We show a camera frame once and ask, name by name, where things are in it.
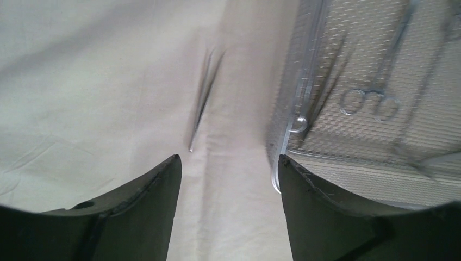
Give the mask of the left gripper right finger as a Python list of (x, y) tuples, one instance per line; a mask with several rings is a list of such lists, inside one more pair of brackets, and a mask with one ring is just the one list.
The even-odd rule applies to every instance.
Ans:
[(460, 260), (460, 203), (412, 210), (354, 194), (281, 155), (293, 260)]

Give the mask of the beige wrapping cloth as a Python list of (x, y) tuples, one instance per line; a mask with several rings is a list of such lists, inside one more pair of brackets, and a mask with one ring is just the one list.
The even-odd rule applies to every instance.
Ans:
[(297, 6), (1, 1), (1, 204), (71, 208), (178, 154), (168, 260), (291, 260), (265, 144)]

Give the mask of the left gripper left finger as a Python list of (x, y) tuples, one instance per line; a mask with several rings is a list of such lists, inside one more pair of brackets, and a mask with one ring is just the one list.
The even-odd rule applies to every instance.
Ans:
[(1, 260), (166, 260), (182, 179), (175, 154), (71, 209), (1, 207)]

